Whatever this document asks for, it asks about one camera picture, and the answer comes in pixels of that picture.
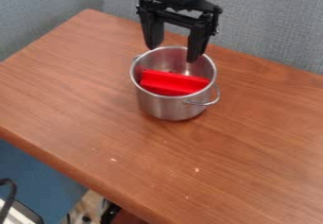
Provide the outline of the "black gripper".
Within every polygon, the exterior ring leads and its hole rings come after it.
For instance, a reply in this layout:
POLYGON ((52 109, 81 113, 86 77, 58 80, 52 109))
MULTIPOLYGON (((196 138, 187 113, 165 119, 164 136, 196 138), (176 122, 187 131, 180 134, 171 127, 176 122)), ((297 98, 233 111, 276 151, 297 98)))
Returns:
POLYGON ((217 33, 220 6, 207 0, 139 0, 137 14, 148 49, 164 41, 164 24, 191 30, 187 62, 204 54, 209 37, 217 33))

